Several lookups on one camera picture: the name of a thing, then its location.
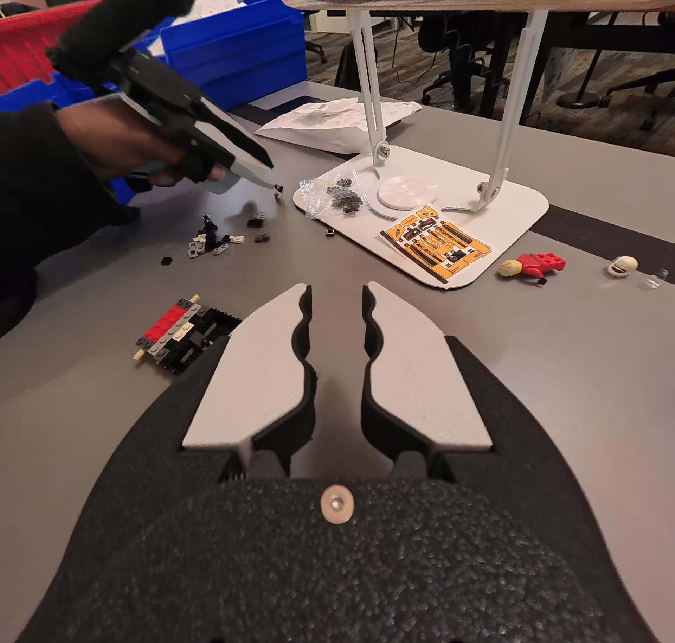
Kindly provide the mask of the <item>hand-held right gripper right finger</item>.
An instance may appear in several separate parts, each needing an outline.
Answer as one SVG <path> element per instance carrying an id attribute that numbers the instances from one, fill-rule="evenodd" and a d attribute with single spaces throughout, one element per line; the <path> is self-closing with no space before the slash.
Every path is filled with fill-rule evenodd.
<path id="1" fill-rule="evenodd" d="M 367 443 L 401 469 L 455 479 L 450 453 L 488 453 L 493 440 L 446 337 L 423 312 L 381 284 L 362 288 L 368 361 L 361 399 Z"/>

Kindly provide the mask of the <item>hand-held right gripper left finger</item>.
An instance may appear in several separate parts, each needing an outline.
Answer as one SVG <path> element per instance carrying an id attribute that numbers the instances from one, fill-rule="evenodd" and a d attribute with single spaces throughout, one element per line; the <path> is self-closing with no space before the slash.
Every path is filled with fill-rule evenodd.
<path id="1" fill-rule="evenodd" d="M 182 440 L 189 453 L 234 454 L 251 474 L 290 477 L 292 457 L 313 438 L 317 377 L 307 357 L 312 287 L 298 283 L 229 335 Z"/>

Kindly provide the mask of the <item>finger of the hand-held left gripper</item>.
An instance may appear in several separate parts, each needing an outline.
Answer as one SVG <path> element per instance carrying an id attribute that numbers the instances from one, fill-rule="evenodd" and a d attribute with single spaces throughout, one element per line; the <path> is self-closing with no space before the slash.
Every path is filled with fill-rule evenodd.
<path id="1" fill-rule="evenodd" d="M 274 168 L 266 149 L 229 114 L 208 99 L 194 100 L 194 131 L 199 141 L 218 153 L 217 161 L 243 168 Z"/>
<path id="2" fill-rule="evenodd" d="M 197 142 L 214 163 L 231 174 L 267 189 L 275 189 L 274 165 L 265 148 L 238 123 L 218 127 L 197 123 Z"/>

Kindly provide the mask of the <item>small brick pieces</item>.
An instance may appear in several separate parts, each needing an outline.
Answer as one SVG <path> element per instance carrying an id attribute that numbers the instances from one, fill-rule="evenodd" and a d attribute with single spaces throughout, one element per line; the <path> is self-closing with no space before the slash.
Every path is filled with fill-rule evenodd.
<path id="1" fill-rule="evenodd" d="M 266 214 L 257 212 L 247 220 L 247 228 L 260 230 L 265 225 L 266 219 Z M 208 214 L 202 216 L 202 221 L 202 229 L 188 243 L 186 251 L 188 259 L 197 259 L 207 254 L 214 256 L 223 255 L 230 245 L 241 245 L 246 241 L 246 237 L 243 234 L 223 234 L 219 236 L 219 227 Z M 270 239 L 269 233 L 258 233 L 254 237 L 254 243 L 266 243 Z M 172 263 L 173 257 L 163 257 L 160 260 L 161 266 L 169 266 Z"/>

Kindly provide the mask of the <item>brick car chassis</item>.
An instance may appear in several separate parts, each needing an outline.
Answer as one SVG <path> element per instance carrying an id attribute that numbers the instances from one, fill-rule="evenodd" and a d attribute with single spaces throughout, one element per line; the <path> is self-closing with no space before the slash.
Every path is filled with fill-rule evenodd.
<path id="1" fill-rule="evenodd" d="M 180 375 L 241 323 L 241 318 L 202 303 L 198 294 L 180 299 L 136 340 L 133 360 L 152 361 Z"/>

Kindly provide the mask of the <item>white book stand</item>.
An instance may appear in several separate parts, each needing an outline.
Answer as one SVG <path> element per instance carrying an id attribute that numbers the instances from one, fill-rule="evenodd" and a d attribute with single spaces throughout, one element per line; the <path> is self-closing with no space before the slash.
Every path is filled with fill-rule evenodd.
<path id="1" fill-rule="evenodd" d="M 337 233 L 423 284 L 448 291 L 476 281 L 549 208 L 540 192 L 507 181 L 512 139 L 519 125 L 547 14 L 544 9 L 528 13 L 516 54 L 494 165 L 490 175 L 485 176 L 386 141 L 370 11 L 346 10 L 371 147 L 370 151 L 348 161 L 346 167 L 359 173 L 372 209 L 361 211 L 354 217 L 332 216 L 317 221 L 336 229 Z M 493 250 L 485 259 L 451 278 L 448 286 L 417 267 L 380 235 L 398 219 L 424 205 L 432 206 L 447 221 Z"/>

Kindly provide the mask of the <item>person's left forearm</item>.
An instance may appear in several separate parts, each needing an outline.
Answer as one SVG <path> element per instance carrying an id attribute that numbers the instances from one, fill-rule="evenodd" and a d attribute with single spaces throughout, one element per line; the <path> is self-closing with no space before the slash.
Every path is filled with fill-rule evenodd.
<path id="1" fill-rule="evenodd" d="M 1 113 L 1 335 L 31 310 L 36 267 L 101 228 L 137 222 L 63 132 L 58 107 Z"/>

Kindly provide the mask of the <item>grey desk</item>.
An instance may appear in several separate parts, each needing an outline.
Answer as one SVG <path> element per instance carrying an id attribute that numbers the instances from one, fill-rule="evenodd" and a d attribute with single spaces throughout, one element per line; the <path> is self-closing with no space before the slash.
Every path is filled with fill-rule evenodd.
<path id="1" fill-rule="evenodd" d="M 661 642 L 674 641 L 674 286 L 612 280 L 608 260 L 542 233 L 509 255 L 568 261 L 546 286 L 490 269 L 426 288 L 295 209 L 289 190 L 241 183 L 226 195 L 183 185 L 140 195 L 140 222 L 110 228 L 39 268 L 29 316 L 1 340 L 1 641 L 13 642 L 63 557 L 80 511 L 134 422 L 181 380 L 133 362 L 133 344 L 180 297 L 245 318 L 311 284 L 315 435 L 297 478 L 384 477 L 360 429 L 367 364 L 362 285 L 376 281 L 455 335 L 534 414 L 574 472 L 618 572 Z M 255 213 L 260 230 L 247 228 Z M 223 255 L 188 259 L 209 215 L 243 234 Z M 254 243 L 258 233 L 266 243 Z M 173 257 L 161 266 L 163 257 Z"/>

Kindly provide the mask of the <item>person's left hand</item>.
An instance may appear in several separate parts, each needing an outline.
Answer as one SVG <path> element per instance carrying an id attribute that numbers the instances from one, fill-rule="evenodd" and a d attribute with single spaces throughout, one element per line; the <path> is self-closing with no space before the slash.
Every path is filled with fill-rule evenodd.
<path id="1" fill-rule="evenodd" d="M 173 131 L 140 115 L 122 98 L 97 98 L 59 109 L 55 117 L 102 183 L 139 171 L 151 161 L 165 164 L 148 176 L 153 186 L 169 188 L 184 179 L 176 166 L 186 152 Z"/>

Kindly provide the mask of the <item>white printed paper bag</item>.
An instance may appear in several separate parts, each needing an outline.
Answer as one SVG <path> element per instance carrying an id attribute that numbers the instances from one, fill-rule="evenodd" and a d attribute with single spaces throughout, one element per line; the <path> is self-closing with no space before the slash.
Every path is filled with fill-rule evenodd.
<path id="1" fill-rule="evenodd" d="M 371 149 L 365 107 L 355 97 L 304 104 L 261 126 L 255 134 L 344 155 Z"/>

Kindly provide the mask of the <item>clear bag of black gears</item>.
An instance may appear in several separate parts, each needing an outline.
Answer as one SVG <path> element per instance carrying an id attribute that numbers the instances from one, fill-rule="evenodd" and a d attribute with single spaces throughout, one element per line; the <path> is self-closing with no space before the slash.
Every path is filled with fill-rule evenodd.
<path id="1" fill-rule="evenodd" d="M 310 219 L 354 217 L 372 209 L 356 169 L 342 169 L 336 174 L 300 181 L 298 191 L 301 209 Z"/>

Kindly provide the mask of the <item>red plastic bin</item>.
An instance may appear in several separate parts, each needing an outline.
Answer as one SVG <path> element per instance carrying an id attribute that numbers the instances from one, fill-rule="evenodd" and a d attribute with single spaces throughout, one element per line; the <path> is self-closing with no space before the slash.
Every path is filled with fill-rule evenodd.
<path id="1" fill-rule="evenodd" d="M 1 94 L 31 81 L 51 82 L 54 69 L 45 55 L 62 33 L 99 0 L 38 9 L 1 19 Z"/>

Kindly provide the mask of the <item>orange sticker sheet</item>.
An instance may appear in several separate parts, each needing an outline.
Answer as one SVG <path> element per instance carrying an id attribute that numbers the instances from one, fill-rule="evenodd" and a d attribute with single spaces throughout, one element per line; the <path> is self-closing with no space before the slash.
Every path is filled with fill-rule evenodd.
<path id="1" fill-rule="evenodd" d="M 443 285 L 451 278 L 485 259 L 492 248 L 465 233 L 424 205 L 382 230 L 381 237 L 417 267 Z"/>

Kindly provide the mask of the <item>red minifigure torso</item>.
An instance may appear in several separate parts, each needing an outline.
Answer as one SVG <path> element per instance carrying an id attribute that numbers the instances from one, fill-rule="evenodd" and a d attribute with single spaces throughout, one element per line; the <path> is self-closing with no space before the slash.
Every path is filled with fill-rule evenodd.
<path id="1" fill-rule="evenodd" d="M 552 272 L 561 272 L 567 261 L 554 253 L 526 253 L 518 259 L 505 260 L 497 269 L 501 278 L 516 276 L 533 279 L 537 286 L 547 284 L 547 275 Z"/>

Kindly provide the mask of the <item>black office chair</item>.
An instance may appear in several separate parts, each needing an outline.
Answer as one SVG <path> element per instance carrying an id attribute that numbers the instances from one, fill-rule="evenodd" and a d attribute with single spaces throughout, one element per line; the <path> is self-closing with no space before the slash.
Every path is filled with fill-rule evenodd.
<path id="1" fill-rule="evenodd" d="M 426 53 L 449 54 L 450 70 L 423 90 L 422 103 L 428 105 L 429 93 L 445 84 L 453 91 L 453 108 L 466 113 L 472 108 L 471 80 L 477 68 L 475 53 L 485 45 L 485 22 L 479 12 L 454 12 L 426 15 L 418 31 L 418 45 Z"/>

